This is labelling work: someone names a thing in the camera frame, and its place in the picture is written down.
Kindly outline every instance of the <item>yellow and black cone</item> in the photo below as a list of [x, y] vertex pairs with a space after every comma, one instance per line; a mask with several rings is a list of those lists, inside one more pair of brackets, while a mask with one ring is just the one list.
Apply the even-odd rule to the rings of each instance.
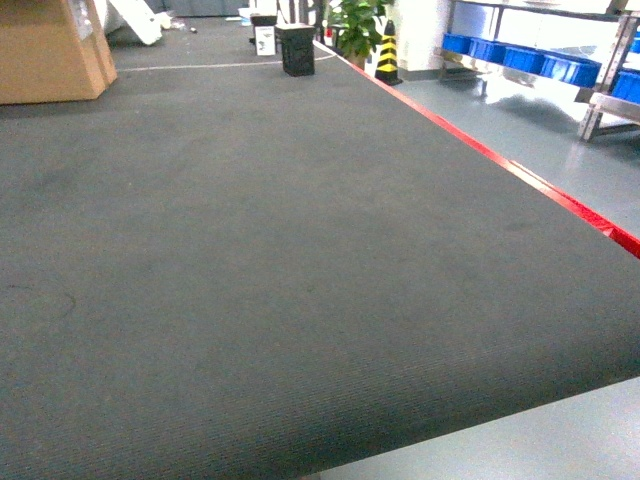
[[396, 53], [396, 26], [391, 20], [387, 22], [382, 36], [382, 52], [376, 68], [376, 78], [387, 85], [398, 85], [398, 55]]

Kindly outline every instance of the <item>cardboard box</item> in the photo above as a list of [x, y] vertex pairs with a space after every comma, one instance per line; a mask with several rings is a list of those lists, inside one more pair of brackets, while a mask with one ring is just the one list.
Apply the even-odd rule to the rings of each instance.
[[93, 0], [0, 0], [0, 104], [95, 99], [116, 77]]

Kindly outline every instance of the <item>black bin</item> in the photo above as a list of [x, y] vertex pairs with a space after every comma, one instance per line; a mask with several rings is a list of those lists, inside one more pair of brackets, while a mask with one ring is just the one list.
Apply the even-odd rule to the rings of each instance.
[[254, 27], [274, 27], [278, 23], [277, 15], [260, 15], [259, 13], [252, 13], [250, 15], [251, 25]]
[[315, 73], [313, 37], [315, 27], [291, 23], [278, 25], [276, 35], [282, 44], [282, 68], [292, 77]]

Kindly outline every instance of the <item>floor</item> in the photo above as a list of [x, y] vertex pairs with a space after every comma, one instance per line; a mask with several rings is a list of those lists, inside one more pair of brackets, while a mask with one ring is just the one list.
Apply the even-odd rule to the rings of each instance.
[[[585, 107], [492, 80], [405, 82], [403, 94], [640, 237], [640, 133], [577, 138]], [[635, 479], [640, 379], [323, 472], [322, 480]]]
[[490, 80], [405, 82], [398, 90], [640, 237], [640, 131], [577, 137], [585, 105]]

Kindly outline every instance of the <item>red tape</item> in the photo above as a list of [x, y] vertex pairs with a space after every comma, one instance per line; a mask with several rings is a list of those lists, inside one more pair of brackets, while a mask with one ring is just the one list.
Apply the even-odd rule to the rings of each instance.
[[622, 248], [627, 250], [629, 253], [631, 253], [632, 255], [640, 259], [640, 239], [631, 235], [629, 232], [623, 230], [622, 228], [618, 227], [616, 224], [612, 223], [607, 218], [603, 217], [599, 213], [587, 207], [585, 204], [579, 202], [578, 200], [576, 200], [566, 192], [563, 192], [559, 188], [551, 185], [549, 182], [537, 176], [535, 173], [531, 172], [530, 170], [527, 170], [522, 165], [516, 162], [513, 162], [511, 160], [508, 160], [502, 155], [500, 155], [498, 152], [491, 150], [489, 147], [480, 143], [478, 140], [473, 138], [468, 133], [463, 132], [458, 127], [456, 127], [449, 121], [442, 118], [440, 115], [437, 115], [432, 111], [427, 110], [423, 105], [420, 105], [419, 103], [403, 95], [402, 93], [398, 92], [396, 89], [388, 86], [387, 84], [381, 82], [380, 80], [370, 77], [359, 68], [351, 64], [349, 65], [358, 73], [360, 73], [361, 75], [369, 79], [371, 82], [375, 83], [380, 88], [384, 89], [386, 92], [393, 95], [404, 104], [413, 108], [416, 112], [425, 116], [426, 118], [431, 120], [433, 123], [435, 123], [439, 127], [446, 130], [448, 133], [456, 137], [458, 140], [467, 144], [469, 147], [473, 148], [474, 150], [481, 153], [488, 159], [500, 165], [502, 168], [504, 168], [508, 172], [518, 177], [520, 180], [529, 184], [530, 186], [538, 190], [540, 193], [546, 195], [551, 200], [562, 205], [564, 208], [569, 210], [574, 215], [580, 217], [589, 225], [593, 226], [597, 230], [600, 230], [600, 232], [602, 232], [604, 235], [606, 235], [611, 240], [613, 240], [618, 245], [620, 245]]

